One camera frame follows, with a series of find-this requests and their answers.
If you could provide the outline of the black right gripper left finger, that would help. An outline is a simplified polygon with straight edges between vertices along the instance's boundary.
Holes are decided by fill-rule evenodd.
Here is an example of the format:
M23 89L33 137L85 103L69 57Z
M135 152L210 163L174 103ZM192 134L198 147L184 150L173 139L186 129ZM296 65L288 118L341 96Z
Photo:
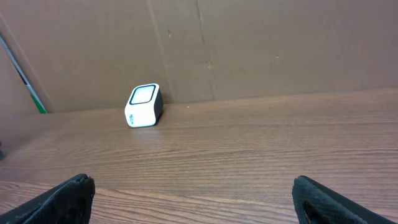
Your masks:
M95 181L78 174L1 215L6 224L88 224L95 196Z

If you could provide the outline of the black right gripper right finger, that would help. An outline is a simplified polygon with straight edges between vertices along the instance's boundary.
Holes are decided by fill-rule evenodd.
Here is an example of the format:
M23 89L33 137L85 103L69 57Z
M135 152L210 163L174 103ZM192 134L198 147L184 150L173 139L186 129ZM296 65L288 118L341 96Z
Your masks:
M395 224L304 175L295 178L292 197L300 224Z

